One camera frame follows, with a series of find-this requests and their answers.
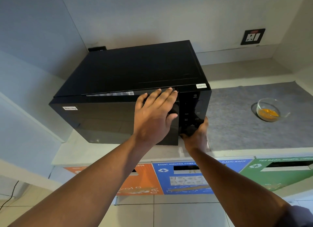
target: black microwave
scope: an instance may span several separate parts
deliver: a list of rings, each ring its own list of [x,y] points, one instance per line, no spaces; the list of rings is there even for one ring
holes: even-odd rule
[[[203,123],[211,88],[189,40],[89,52],[49,103],[90,143],[121,144],[133,133],[140,94],[173,87],[177,113],[158,145],[178,145]]]

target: orange food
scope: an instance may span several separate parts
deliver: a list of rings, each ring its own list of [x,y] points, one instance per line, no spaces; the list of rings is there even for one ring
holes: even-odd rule
[[[276,117],[279,117],[277,112],[271,109],[262,109],[259,111],[259,115],[261,116],[261,118],[269,120],[276,120]]]

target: finger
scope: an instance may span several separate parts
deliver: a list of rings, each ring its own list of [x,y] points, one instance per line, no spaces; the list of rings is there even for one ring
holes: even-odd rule
[[[142,108],[142,103],[143,103],[143,100],[148,96],[147,93],[145,94],[141,94],[138,98],[137,98],[137,101],[136,101],[136,105],[135,105],[135,110],[139,110]]]
[[[185,140],[186,138],[188,138],[188,135],[186,135],[186,134],[180,134],[180,137],[181,137],[183,140]]]
[[[155,90],[153,93],[151,93],[150,96],[147,98],[144,106],[145,107],[151,106],[161,92],[162,92],[162,90],[159,88],[159,89]]]
[[[161,108],[164,109],[166,112],[169,112],[174,105],[174,102],[177,99],[178,92],[175,90],[173,91],[170,96],[165,100],[165,102],[162,104]]]
[[[209,126],[209,119],[205,117],[204,122],[199,126],[198,130],[206,133]]]
[[[164,92],[162,92],[162,94],[155,100],[155,102],[153,103],[153,106],[159,108],[160,106],[162,106],[162,104],[166,101],[166,99],[170,96],[170,94],[172,93],[173,89],[171,87],[169,87],[167,90],[165,90]]]
[[[178,117],[178,115],[176,113],[172,113],[172,114],[169,114],[165,120],[165,126],[167,128],[170,128],[171,124],[172,124],[172,121]]]

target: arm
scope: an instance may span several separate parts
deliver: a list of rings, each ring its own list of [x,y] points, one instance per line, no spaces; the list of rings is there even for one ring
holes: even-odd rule
[[[182,134],[185,147],[235,226],[275,226],[290,206],[282,198],[236,173],[205,153],[208,118],[191,136]]]
[[[140,159],[169,132],[177,114],[172,88],[141,95],[135,106],[134,134],[129,140],[77,174],[10,226],[96,227],[121,185]]]

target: cable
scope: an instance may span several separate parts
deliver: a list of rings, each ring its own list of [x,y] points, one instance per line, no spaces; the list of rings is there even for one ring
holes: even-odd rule
[[[15,186],[14,186],[14,188],[13,188],[13,191],[12,191],[12,195],[11,195],[11,197],[10,197],[10,199],[9,200],[11,200],[12,199],[12,197],[13,197],[13,194],[14,194],[14,190],[15,190],[15,187],[16,187],[16,185],[18,184],[18,182],[19,181],[17,181],[16,182],[16,184],[15,184]],[[7,200],[5,203],[3,203],[3,205],[0,207],[0,211],[1,211],[1,209],[2,209],[2,207],[9,201],[9,200]]]

